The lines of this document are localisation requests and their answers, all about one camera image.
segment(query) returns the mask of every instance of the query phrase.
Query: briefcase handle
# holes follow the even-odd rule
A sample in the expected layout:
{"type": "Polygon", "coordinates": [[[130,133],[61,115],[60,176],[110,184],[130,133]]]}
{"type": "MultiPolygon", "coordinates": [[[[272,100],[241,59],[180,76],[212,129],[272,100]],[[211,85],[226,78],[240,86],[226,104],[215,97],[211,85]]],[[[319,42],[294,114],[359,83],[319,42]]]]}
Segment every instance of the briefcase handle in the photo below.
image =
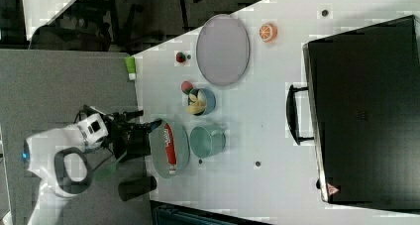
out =
{"type": "Polygon", "coordinates": [[[289,91],[287,94],[287,101],[286,101],[286,116],[287,116],[287,124],[290,129],[291,136],[293,136],[294,141],[296,141],[297,145],[300,145],[303,141],[314,140],[313,137],[303,138],[300,137],[299,134],[299,119],[297,117],[297,107],[296,107],[296,98],[294,96],[295,93],[300,91],[306,91],[308,87],[301,87],[296,88],[292,85],[289,87],[289,91]]]}

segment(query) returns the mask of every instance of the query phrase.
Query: chair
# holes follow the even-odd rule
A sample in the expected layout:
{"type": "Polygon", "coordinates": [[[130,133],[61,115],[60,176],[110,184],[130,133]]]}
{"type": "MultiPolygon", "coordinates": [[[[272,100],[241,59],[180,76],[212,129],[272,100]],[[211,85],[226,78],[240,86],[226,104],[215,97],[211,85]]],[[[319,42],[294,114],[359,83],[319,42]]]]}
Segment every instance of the chair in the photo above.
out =
{"type": "Polygon", "coordinates": [[[123,28],[120,28],[116,0],[77,0],[64,15],[67,15],[70,18],[76,18],[77,21],[83,20],[85,26],[82,27],[84,28],[87,28],[87,23],[89,22],[93,22],[96,26],[101,28],[103,17],[109,11],[111,16],[113,43],[119,47],[125,47],[130,41],[133,32],[133,19],[135,13],[142,13],[143,9],[142,5],[132,4],[129,16],[123,28]]]}
{"type": "Polygon", "coordinates": [[[109,25],[104,25],[95,35],[57,26],[38,28],[30,42],[30,50],[108,52],[111,37],[109,25]]]}

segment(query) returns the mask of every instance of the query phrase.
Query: yellow food item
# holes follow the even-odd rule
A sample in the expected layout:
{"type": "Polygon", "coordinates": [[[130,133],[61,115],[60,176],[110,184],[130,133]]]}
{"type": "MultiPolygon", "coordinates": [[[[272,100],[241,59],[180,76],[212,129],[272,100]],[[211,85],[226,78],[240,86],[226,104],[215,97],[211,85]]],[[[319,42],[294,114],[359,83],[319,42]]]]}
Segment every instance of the yellow food item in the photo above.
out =
{"type": "Polygon", "coordinates": [[[191,99],[192,102],[197,101],[197,96],[193,95],[193,94],[189,94],[189,99],[191,99]]]}
{"type": "Polygon", "coordinates": [[[190,114],[198,114],[204,112],[206,106],[188,106],[186,107],[185,111],[190,114]]]}
{"type": "Polygon", "coordinates": [[[203,100],[198,100],[196,101],[196,103],[198,104],[198,106],[206,106],[206,102],[204,102],[203,100]]]}

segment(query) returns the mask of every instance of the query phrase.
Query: red ball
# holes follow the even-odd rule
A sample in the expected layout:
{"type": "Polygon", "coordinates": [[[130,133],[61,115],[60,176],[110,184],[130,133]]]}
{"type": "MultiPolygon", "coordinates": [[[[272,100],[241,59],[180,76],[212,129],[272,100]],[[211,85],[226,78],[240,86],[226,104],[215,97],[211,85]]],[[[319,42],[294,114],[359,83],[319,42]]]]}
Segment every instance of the red ball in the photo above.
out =
{"type": "Polygon", "coordinates": [[[183,53],[176,54],[176,61],[178,61],[179,63],[183,63],[185,62],[185,60],[186,60],[185,54],[183,53]]]}
{"type": "Polygon", "coordinates": [[[189,92],[194,88],[194,86],[192,86],[192,83],[190,83],[189,81],[183,81],[181,84],[181,90],[184,94],[188,95],[189,92]]]}

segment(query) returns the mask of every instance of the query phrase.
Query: red triangle sticker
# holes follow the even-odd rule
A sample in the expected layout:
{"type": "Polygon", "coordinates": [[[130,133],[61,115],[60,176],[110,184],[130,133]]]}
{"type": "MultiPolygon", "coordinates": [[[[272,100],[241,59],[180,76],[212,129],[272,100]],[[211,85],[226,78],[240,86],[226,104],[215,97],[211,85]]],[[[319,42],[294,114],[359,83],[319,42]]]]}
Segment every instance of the red triangle sticker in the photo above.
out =
{"type": "Polygon", "coordinates": [[[330,195],[334,195],[336,193],[338,193],[340,191],[340,189],[334,187],[333,185],[327,183],[327,188],[328,188],[328,194],[330,195]]]}

